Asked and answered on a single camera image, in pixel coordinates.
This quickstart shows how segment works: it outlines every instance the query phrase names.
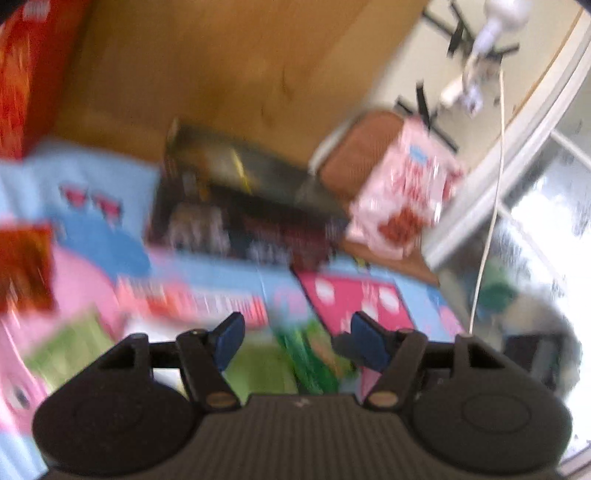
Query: wooden surface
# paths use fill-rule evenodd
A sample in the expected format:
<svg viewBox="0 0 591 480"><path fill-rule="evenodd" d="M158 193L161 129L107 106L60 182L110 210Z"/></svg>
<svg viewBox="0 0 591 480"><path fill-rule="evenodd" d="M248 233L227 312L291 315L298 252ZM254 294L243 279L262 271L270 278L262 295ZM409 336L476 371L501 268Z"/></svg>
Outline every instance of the wooden surface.
<svg viewBox="0 0 591 480"><path fill-rule="evenodd" d="M175 116L307 164L427 0L97 0L55 132L160 160Z"/></svg>
<svg viewBox="0 0 591 480"><path fill-rule="evenodd" d="M373 253L366 245L349 241L344 241L341 244L341 249L352 257L365 260L370 265L380 265L429 285L439 286L439 278L429 269L421 255L421 249L418 247L407 258L402 260L381 257Z"/></svg>

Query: white lamp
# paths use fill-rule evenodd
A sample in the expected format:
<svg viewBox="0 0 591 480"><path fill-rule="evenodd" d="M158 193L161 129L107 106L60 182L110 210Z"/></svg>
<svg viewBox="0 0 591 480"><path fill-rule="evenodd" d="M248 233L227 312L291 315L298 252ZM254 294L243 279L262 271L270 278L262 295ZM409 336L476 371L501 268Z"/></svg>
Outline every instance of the white lamp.
<svg viewBox="0 0 591 480"><path fill-rule="evenodd" d="M523 28L532 6L533 0L486 0L484 12L488 20L474 41L472 54L488 54L503 33Z"/></svg>
<svg viewBox="0 0 591 480"><path fill-rule="evenodd" d="M486 0L484 11L487 22L472 47L464 72L442 91L440 106L451 108L458 102L470 116L475 116L484 105L481 70L486 68L481 60L494 48L505 32L519 30L530 19L533 0Z"/></svg>

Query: glass door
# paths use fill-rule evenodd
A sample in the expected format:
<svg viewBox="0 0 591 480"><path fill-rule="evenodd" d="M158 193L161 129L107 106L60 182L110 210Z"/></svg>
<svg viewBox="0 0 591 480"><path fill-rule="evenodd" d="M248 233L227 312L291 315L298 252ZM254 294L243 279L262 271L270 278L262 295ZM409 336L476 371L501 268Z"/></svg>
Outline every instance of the glass door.
<svg viewBox="0 0 591 480"><path fill-rule="evenodd" d="M541 127L546 140L499 206L474 329L570 409L565 475L591 460L591 75L580 67L580 89L558 123ZM488 225L438 267L464 325Z"/></svg>

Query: red box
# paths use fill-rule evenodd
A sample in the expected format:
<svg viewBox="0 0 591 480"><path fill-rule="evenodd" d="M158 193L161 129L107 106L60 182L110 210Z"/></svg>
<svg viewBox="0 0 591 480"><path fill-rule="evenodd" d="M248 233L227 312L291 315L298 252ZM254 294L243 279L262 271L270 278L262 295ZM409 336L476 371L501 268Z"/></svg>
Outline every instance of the red box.
<svg viewBox="0 0 591 480"><path fill-rule="evenodd" d="M53 127L90 0L30 0L0 26L0 157L21 159Z"/></svg>

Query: circular mount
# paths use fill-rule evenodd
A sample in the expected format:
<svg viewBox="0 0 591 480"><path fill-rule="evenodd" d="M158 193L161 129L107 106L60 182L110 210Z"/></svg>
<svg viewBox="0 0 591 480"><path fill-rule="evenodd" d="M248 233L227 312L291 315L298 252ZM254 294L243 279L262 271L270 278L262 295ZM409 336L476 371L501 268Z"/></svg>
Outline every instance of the circular mount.
<svg viewBox="0 0 591 480"><path fill-rule="evenodd" d="M471 472L516 475L555 466L568 410L549 390L505 369L474 370L424 393L412 425L425 447Z"/></svg>
<svg viewBox="0 0 591 480"><path fill-rule="evenodd" d="M175 454L195 424L189 402L151 380L74 379L37 410L33 436L50 467L89 476L138 472Z"/></svg>

